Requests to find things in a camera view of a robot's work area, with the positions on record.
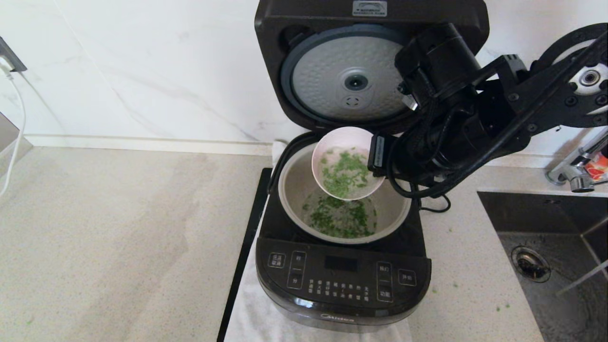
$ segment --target sink drain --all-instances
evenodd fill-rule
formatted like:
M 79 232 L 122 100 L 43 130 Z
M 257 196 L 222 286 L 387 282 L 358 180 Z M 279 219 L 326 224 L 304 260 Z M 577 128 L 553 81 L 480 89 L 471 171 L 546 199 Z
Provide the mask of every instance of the sink drain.
M 511 262 L 519 274 L 531 281 L 546 282 L 551 277 L 551 268 L 545 258 L 526 246 L 513 249 Z

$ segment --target robotic arm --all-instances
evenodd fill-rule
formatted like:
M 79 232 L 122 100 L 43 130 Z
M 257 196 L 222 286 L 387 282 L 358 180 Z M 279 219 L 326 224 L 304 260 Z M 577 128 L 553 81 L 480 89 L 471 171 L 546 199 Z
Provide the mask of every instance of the robotic arm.
M 404 197 L 439 197 L 543 131 L 608 125 L 607 32 L 608 24 L 573 31 L 528 70 L 517 55 L 481 68 L 452 24 L 426 30 L 395 57 L 415 115 L 399 138 L 374 136 L 370 170 Z M 397 179 L 428 189 L 409 192 Z

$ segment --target rice cooker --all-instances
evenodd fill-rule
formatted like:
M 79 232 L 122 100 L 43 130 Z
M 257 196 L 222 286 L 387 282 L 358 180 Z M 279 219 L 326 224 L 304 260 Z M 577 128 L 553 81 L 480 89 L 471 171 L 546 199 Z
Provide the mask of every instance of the rice cooker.
M 368 197 L 373 234 L 353 239 L 312 228 L 304 208 L 322 191 L 311 158 L 324 134 L 344 126 L 392 134 L 408 125 L 395 55 L 444 21 L 473 53 L 489 34 L 481 0 L 261 0 L 255 30 L 273 87 L 285 114 L 311 130 L 287 146 L 273 172 L 255 250 L 260 284 L 288 318 L 365 332 L 409 316 L 424 298 L 431 260 L 416 200 L 384 182 Z

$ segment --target white marble wall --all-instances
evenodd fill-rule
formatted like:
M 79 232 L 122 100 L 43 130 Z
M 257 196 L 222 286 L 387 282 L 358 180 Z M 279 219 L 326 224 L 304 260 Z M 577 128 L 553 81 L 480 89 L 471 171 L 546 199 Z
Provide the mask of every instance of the white marble wall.
M 528 64 L 563 34 L 608 21 L 605 0 L 487 0 L 481 64 L 518 53 Z M 26 134 L 205 141 L 291 139 L 253 21 L 256 0 L 2 0 L 0 36 L 29 67 Z M 0 82 L 0 108 L 20 125 Z M 535 139 L 552 155 L 578 130 Z

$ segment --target inner pot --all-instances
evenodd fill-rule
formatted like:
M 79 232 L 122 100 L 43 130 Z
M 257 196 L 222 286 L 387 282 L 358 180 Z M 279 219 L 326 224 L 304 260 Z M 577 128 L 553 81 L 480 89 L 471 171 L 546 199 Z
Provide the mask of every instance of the inner pot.
M 384 181 L 376 192 L 363 199 L 367 201 L 366 208 L 371 208 L 369 213 L 373 211 L 366 227 L 371 235 L 355 238 L 335 237 L 324 234 L 307 223 L 310 222 L 311 211 L 315 210 L 307 205 L 311 196 L 323 193 L 311 168 L 315 146 L 316 144 L 311 144 L 296 152 L 287 161 L 279 176 L 278 197 L 289 218 L 314 237 L 345 245 L 369 243 L 397 230 L 407 217 L 411 200 L 397 194 L 388 181 Z M 400 182 L 400 185 L 406 190 L 409 189 L 409 184 L 405 182 Z

